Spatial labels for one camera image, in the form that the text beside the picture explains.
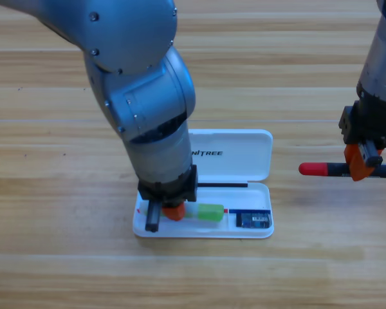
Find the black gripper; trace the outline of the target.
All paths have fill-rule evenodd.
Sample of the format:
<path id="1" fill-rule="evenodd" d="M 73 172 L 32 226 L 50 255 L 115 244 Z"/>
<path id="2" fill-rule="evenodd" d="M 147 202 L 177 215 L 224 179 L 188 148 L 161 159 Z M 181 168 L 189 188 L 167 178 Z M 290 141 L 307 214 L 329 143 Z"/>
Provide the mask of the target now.
<path id="1" fill-rule="evenodd" d="M 351 178 L 363 180 L 383 161 L 378 152 L 386 148 L 386 101 L 370 96 L 346 106 L 339 128 Z"/>
<path id="2" fill-rule="evenodd" d="M 160 216 L 163 214 L 172 221 L 185 217 L 185 202 L 197 200 L 198 171 L 192 164 L 187 172 L 169 183 L 147 183 L 139 181 L 138 192 L 148 201 L 145 230 L 158 232 Z"/>

